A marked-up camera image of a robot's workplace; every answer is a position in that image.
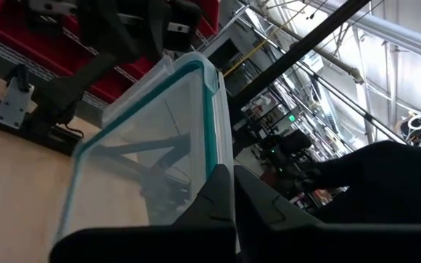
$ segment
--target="warehouse ceiling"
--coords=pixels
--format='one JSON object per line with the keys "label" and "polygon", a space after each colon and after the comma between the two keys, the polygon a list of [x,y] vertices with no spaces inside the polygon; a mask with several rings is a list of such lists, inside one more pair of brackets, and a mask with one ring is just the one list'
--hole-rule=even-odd
{"label": "warehouse ceiling", "polygon": [[[328,11],[324,12],[323,8],[338,6],[345,1],[314,0],[308,4],[304,2],[306,1],[259,0],[252,1],[251,5],[279,24],[286,23],[287,29],[304,37],[328,16]],[[235,8],[240,6],[241,4],[237,3],[233,4],[232,8],[235,11]],[[368,93],[363,93],[362,86],[356,84],[352,76],[326,59],[322,59],[323,63],[319,69],[316,68],[316,71],[351,100],[394,129],[397,122],[409,115],[411,108],[415,110],[412,112],[421,113],[421,55],[418,55],[416,50],[408,48],[408,45],[394,45],[396,42],[392,41],[398,38],[397,32],[379,36],[375,31],[362,28],[362,24],[365,22],[364,19],[372,14],[421,35],[421,1],[373,0],[371,5],[365,7],[363,11],[366,12],[365,16],[352,19],[349,24],[345,23],[342,28],[338,28],[332,36],[325,39],[318,48],[333,54],[345,64],[364,73],[362,75],[366,80]],[[246,13],[251,17],[251,10],[246,10]],[[265,28],[268,34],[274,29],[276,29],[274,26]],[[356,42],[355,31],[357,31],[361,52]],[[276,32],[271,39],[276,39],[278,45],[285,50],[288,50],[295,41],[281,31]],[[303,78],[307,81],[303,74],[300,74],[300,78],[302,82]],[[395,112],[391,103],[394,86],[397,86],[398,102]],[[337,122],[356,138],[352,143],[357,147],[368,144],[363,118],[341,100],[335,97],[331,99],[337,112]],[[381,132],[377,132],[374,139],[386,140],[387,137]]]}

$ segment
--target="metal bracket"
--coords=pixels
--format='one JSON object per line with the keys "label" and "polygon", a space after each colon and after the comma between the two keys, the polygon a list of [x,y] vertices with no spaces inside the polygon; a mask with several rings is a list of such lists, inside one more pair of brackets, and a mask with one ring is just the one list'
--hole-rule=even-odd
{"label": "metal bracket", "polygon": [[0,123],[19,129],[29,106],[34,86],[29,85],[29,91],[22,91],[16,77],[11,79],[6,94],[0,104]]}

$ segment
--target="plastic container lid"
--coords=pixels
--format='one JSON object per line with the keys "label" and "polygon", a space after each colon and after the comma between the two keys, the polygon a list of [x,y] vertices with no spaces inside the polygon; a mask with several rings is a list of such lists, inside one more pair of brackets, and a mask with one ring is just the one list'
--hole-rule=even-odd
{"label": "plastic container lid", "polygon": [[91,227],[172,224],[216,164],[232,168],[221,74],[199,53],[160,72],[172,74],[142,99],[122,99],[129,106],[78,146],[57,240]]}

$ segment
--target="wooden surface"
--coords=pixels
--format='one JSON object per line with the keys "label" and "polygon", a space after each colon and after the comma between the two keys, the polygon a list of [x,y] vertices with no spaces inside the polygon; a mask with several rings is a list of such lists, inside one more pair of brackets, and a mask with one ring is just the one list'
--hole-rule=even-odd
{"label": "wooden surface", "polygon": [[[0,98],[4,89],[0,80]],[[70,126],[98,130],[80,119]],[[148,223],[139,185],[88,171],[70,229]],[[47,261],[71,176],[68,157],[0,131],[0,262]]]}

